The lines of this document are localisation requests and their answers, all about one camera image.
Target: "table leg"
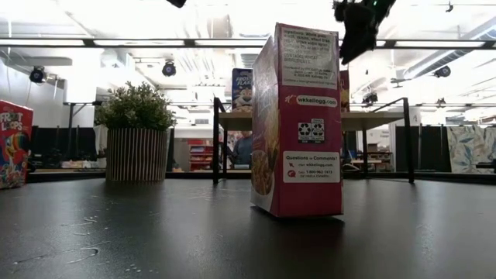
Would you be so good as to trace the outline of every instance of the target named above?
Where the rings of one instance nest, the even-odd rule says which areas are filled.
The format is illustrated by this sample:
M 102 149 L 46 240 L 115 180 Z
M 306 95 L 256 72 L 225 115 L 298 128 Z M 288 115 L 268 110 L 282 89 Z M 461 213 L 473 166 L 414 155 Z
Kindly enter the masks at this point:
M 367 152 L 367 129 L 362 128 L 362 144 L 363 144 L 363 177 L 369 175 L 369 155 Z
M 214 154 L 212 156 L 213 183 L 219 182 L 219 103 L 214 99 Z
M 227 130 L 224 129 L 224 143 L 222 145 L 222 173 L 227 178 Z
M 415 180 L 415 174 L 413 172 L 412 131 L 410 130 L 410 107 L 408 105 L 408 98 L 403 98 L 403 114 L 403 117 L 405 118 L 405 157 L 408 171 L 408 182 L 413 183 Z

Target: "wooden tabletop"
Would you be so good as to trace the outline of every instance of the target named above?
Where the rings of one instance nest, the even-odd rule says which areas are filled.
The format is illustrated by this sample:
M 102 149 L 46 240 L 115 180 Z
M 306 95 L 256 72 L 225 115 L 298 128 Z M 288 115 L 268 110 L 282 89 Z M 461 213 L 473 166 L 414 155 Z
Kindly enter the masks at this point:
M 344 112 L 341 114 L 343 131 L 361 131 L 373 129 L 384 124 L 403 119 L 402 112 Z M 252 129 L 251 112 L 221 112 L 219 123 L 229 131 L 250 131 Z

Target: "cereal box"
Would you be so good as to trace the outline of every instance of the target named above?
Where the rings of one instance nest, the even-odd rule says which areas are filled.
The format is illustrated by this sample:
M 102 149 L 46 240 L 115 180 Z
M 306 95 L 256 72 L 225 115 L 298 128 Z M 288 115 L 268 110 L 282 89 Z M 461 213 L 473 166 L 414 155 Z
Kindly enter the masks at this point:
M 277 24 L 253 65 L 252 203 L 343 213 L 339 90 L 338 33 Z
M 232 111 L 252 111 L 252 69 L 232 69 Z
M 339 85 L 341 90 L 341 112 L 350 112 L 350 72 L 339 72 Z
M 2 145 L 2 180 L 0 189 L 26 183 L 29 141 L 33 111 L 0 101 L 0 144 Z

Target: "table surface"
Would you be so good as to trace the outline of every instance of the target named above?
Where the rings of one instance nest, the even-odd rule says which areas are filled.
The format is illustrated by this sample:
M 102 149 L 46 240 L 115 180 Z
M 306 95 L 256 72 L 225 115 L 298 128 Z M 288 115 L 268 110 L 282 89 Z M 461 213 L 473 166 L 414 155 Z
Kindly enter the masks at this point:
M 345 181 L 338 217 L 276 219 L 250 181 L 0 191 L 0 278 L 495 278 L 496 187 Z
M 393 121 L 403 119 L 402 112 L 344 112 L 342 116 L 343 131 L 361 131 L 362 128 L 373 129 Z M 219 123 L 227 130 L 250 131 L 252 129 L 251 112 L 221 112 Z

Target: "striped planter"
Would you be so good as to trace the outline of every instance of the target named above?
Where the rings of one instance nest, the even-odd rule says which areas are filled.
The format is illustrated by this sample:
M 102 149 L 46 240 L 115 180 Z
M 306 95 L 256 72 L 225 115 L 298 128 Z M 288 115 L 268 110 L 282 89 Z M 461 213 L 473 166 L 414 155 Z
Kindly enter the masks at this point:
M 107 181 L 165 179 L 169 130 L 110 129 L 107 136 Z

